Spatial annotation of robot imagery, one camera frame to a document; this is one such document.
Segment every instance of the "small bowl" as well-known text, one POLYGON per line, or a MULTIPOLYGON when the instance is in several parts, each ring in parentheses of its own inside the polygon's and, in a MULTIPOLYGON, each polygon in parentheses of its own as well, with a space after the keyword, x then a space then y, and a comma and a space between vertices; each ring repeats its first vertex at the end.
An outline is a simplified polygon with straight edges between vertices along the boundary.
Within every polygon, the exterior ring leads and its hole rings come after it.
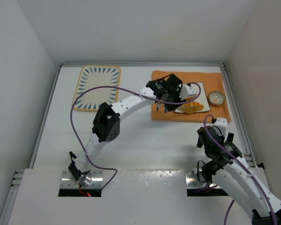
POLYGON ((226 97, 218 90, 209 93, 209 102, 214 105, 222 105, 226 97))

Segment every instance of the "rectangular plate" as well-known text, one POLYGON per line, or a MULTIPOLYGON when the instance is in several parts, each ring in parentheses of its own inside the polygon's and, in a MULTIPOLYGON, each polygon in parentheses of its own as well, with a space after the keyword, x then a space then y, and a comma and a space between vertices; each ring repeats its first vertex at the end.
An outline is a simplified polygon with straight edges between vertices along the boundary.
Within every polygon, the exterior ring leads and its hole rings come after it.
MULTIPOLYGON (((88 187, 82 189, 101 189, 103 181, 103 171, 101 170, 91 170, 92 182, 88 187)), ((71 173, 68 170, 63 170, 60 189, 79 189, 79 186, 74 182, 71 173)))
MULTIPOLYGON (((200 103, 201 105, 204 105, 204 109, 200 110, 200 111, 197 111, 195 113, 202 113, 202 112, 207 112, 207 111, 210 111, 210 106, 209 106, 209 103, 208 103, 208 99, 207 99, 207 96, 206 96, 206 92, 205 92, 205 89, 204 89, 204 83, 203 82, 200 82, 200 83, 197 83, 198 85, 200 85, 201 87, 201 94, 199 95, 199 97, 195 100, 195 102, 198 102, 200 103)), ((199 88, 197 85, 195 84, 192 84, 192 87, 195 88, 196 92, 198 93, 199 92, 199 88)), ((184 113, 183 111, 180 111, 179 108, 175 110, 176 113, 184 113)))
MULTIPOLYGON (((204 178, 201 176, 200 172, 201 170, 199 170, 199 178, 200 181, 202 181, 204 178)), ((187 196, 227 196, 227 193, 216 184, 210 184, 207 187, 206 182, 199 182, 196 170, 186 171, 185 180, 187 196)))
MULTIPOLYGON (((76 86, 73 102, 78 96, 88 89, 108 85, 118 87, 120 83, 121 69, 117 66, 87 65, 80 72, 76 86)), ((74 110, 97 111, 100 104, 115 103, 118 98, 118 90, 111 88, 101 88, 92 90, 82 96, 75 104, 74 110)))

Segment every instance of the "white table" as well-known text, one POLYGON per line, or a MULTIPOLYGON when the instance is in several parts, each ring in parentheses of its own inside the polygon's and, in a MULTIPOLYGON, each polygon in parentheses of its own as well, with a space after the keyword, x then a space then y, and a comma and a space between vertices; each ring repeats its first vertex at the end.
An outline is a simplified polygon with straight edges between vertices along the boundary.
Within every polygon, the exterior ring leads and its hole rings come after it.
MULTIPOLYGON (((81 151, 72 131, 69 113, 81 66, 62 67, 52 102, 38 139, 35 163, 24 173, 9 225, 51 224, 222 224, 230 197, 187 197, 183 169, 209 161, 196 148, 201 123, 152 121, 147 106, 121 123, 120 135, 106 145, 96 164, 119 169, 101 198, 57 197, 62 169, 70 163, 69 151, 81 151)), ((220 73, 218 66, 122 66, 120 87, 138 91, 154 70, 220 73)), ((226 87, 231 116, 228 131, 246 151, 247 142, 226 87)), ((118 100, 129 96, 119 92, 118 100)), ((89 139, 95 113, 74 112, 74 124, 84 143, 89 139)), ((256 174, 266 183, 262 169, 256 174)), ((104 182, 112 172, 104 171, 104 182)), ((228 224, 250 224, 235 204, 228 224)))
MULTIPOLYGON (((120 87, 138 91, 151 80, 154 70, 220 73, 219 67, 121 67, 120 87)), ((81 151, 69 120, 81 67, 62 67, 37 150, 34 168, 67 168, 68 152, 81 151)), ((118 100, 129 96, 120 91, 118 100)), ((234 143, 244 150, 244 141, 236 127, 227 98, 231 123, 228 131, 235 134, 234 143)), ((95 112, 74 112, 74 124, 82 141, 87 143, 95 112)), ((120 135, 107 144, 96 160, 102 166, 118 169, 186 169, 199 159, 208 161, 204 149, 197 149, 197 130, 202 123, 151 120, 151 107, 146 106, 125 119, 120 135)))

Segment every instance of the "orange cloth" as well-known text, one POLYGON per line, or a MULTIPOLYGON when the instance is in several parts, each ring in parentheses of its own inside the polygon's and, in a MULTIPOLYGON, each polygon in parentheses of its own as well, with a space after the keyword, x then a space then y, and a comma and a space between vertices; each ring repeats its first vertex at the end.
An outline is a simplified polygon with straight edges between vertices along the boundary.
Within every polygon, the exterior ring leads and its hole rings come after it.
MULTIPOLYGON (((183 83, 190 82, 203 82, 205 92, 208 98, 210 92, 219 90, 222 94, 226 95, 223 86, 222 75, 220 73, 198 73, 198 72, 168 72, 168 71, 154 71, 152 74, 152 80, 164 77, 169 74, 175 74, 183 83)), ((209 103, 210 111, 208 112, 197 112, 193 114, 167 112, 160 109, 156 110, 156 104, 152 105, 151 117, 153 120, 169 120, 169 121, 181 121, 181 122, 203 122, 204 118, 208 114, 212 114, 215 118, 222 117, 226 118, 228 122, 231 121, 230 114, 228 111, 227 100, 222 105, 213 105, 209 103)))

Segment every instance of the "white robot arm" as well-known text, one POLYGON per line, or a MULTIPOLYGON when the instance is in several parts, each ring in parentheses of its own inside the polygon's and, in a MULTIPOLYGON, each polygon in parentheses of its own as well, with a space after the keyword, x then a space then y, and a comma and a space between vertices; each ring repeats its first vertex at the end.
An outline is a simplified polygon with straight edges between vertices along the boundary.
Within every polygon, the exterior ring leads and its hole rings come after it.
MULTIPOLYGON (((167 80, 161 78, 155 81, 149 81, 138 92, 139 95, 132 95, 111 105, 107 103, 100 105, 93 122, 93 132, 85 146, 86 152, 81 151, 77 156, 72 152, 70 153, 72 162, 69 170, 76 181, 80 178, 81 174, 91 169, 91 164, 88 163, 86 154, 94 160, 108 142, 117 138, 120 132, 120 123, 127 116, 147 105, 153 104, 155 100, 181 103, 180 105, 182 105, 186 98, 197 95, 195 89, 190 84, 182 84, 182 81, 174 74, 168 77, 167 80)), ((165 104, 165 107, 168 111, 173 111, 180 105, 165 104)))
MULTIPOLYGON (((173 111, 182 105, 186 98, 196 96, 196 91, 190 84, 182 84, 174 74, 168 77, 167 80, 161 78, 149 81, 138 92, 139 95, 132 95, 111 105, 100 105, 84 151, 77 156, 70 152, 72 162, 69 171, 76 181, 90 171, 89 158, 95 159, 108 142, 117 138, 120 123, 127 116, 158 100, 171 103, 164 105, 168 111, 173 111)), ((211 158, 210 162, 202 166, 202 176, 206 183, 219 185, 241 206, 253 225, 272 225, 273 218, 277 221, 275 224, 281 225, 281 201, 249 168, 241 151, 232 143, 233 134, 229 133, 225 140, 227 120, 217 118, 213 119, 212 123, 213 126, 201 127, 198 130, 197 147, 204 145, 206 156, 211 158)))
POLYGON ((231 196, 246 212, 253 225, 273 224, 268 201, 275 213, 277 224, 281 225, 281 200, 274 196, 254 174, 241 151, 233 144, 233 134, 229 133, 227 140, 224 140, 226 127, 227 120, 217 118, 213 120, 213 126, 207 126, 207 130, 213 139, 236 159, 219 148, 207 135, 204 127, 198 130, 197 147, 200 148, 204 145, 205 154, 212 159, 202 166, 202 176, 206 183, 215 183, 231 196))

